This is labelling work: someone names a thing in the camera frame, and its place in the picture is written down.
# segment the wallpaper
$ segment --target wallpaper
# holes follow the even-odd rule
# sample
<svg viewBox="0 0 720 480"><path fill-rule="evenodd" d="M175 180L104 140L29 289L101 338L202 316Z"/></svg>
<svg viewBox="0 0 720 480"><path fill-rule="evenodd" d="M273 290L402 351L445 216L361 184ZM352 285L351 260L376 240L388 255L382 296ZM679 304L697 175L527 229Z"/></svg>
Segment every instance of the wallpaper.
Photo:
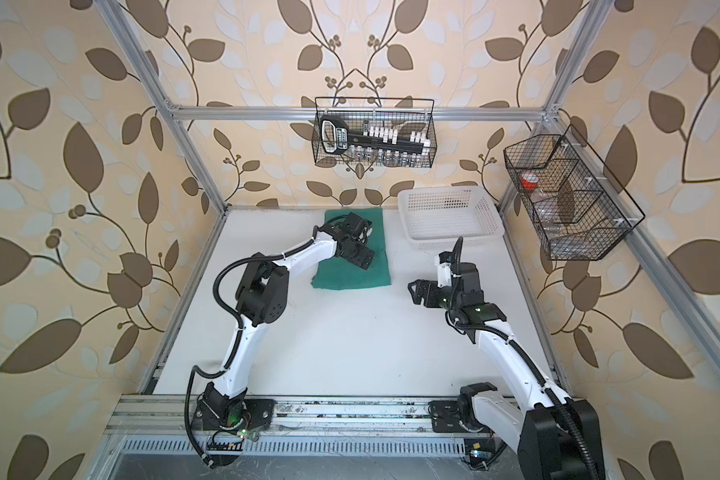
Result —
<svg viewBox="0 0 720 480"><path fill-rule="evenodd" d="M123 0L176 104L540 107L583 0Z"/></svg>
<svg viewBox="0 0 720 480"><path fill-rule="evenodd" d="M615 2L561 112L720 321L720 1ZM519 201L507 218L621 477L720 478L720 381L628 247L550 262Z"/></svg>
<svg viewBox="0 0 720 480"><path fill-rule="evenodd" d="M506 146L528 137L523 122L435 124L432 168L371 167L312 156L312 124L198 120L190 133L232 206L396 206L409 188L478 185L498 202L509 184ZM187 178L187 194L195 183Z"/></svg>
<svg viewBox="0 0 720 480"><path fill-rule="evenodd" d="M616 474L720 479L720 380L629 247L596 263L549 262L518 212L508 212L508 231L573 394L597 410Z"/></svg>
<svg viewBox="0 0 720 480"><path fill-rule="evenodd" d="M617 2L562 113L720 322L720 0Z"/></svg>
<svg viewBox="0 0 720 480"><path fill-rule="evenodd" d="M0 478L79 477L216 218L90 2L0 0Z"/></svg>

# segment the aluminum frame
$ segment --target aluminum frame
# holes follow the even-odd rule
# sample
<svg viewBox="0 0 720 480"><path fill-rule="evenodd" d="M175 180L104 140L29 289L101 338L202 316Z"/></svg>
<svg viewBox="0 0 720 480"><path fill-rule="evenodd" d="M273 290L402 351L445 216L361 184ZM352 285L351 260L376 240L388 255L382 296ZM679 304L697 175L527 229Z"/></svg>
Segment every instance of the aluminum frame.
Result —
<svg viewBox="0 0 720 480"><path fill-rule="evenodd" d="M216 182L202 161L200 153L195 148L190 133L184 129L181 120L174 118L173 113L168 109L168 96L163 90L163 86L152 69L152 64L147 59L138 39L128 26L120 4L117 0L96 0L95 3L101 17L104 19L104 23L112 31L112 35L123 49L128 62L134 68L136 76L141 80L141 84L155 106L155 110L163 119L163 123L179 145L179 149L184 153L184 158L194 175L197 176L205 193L208 194L210 204L218 212L225 211L226 202L219 191L219 187L216 186Z"/></svg>

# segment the green cloth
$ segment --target green cloth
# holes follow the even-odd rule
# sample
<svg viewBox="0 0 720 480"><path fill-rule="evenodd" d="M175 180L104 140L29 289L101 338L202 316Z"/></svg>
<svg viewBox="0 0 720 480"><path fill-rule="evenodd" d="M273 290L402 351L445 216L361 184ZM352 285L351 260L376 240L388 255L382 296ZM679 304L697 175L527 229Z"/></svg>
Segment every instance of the green cloth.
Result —
<svg viewBox="0 0 720 480"><path fill-rule="evenodd" d="M384 242L384 218L381 208L363 208L360 210L328 210L326 221L339 215L356 214L372 222L373 232L368 237L368 248L376 255L367 270L350 264L343 258L333 257L318 264L317 274L312 278L312 286L327 290L355 290L391 285L387 246Z"/></svg>

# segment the wire mesh basket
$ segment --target wire mesh basket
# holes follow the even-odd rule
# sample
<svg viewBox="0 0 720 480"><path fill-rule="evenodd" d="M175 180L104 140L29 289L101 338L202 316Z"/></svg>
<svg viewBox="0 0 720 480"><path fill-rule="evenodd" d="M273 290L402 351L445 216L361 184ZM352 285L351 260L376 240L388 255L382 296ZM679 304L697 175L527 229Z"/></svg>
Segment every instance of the wire mesh basket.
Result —
<svg viewBox="0 0 720 480"><path fill-rule="evenodd" d="M603 173L587 167L577 152L581 135L571 127L562 135L535 135L504 149L541 248L550 260L602 260L645 218L645 213L603 162ZM628 200L620 207L608 190Z"/></svg>
<svg viewBox="0 0 720 480"><path fill-rule="evenodd" d="M434 100L423 98L317 97L315 163L431 168L438 149L433 108Z"/></svg>

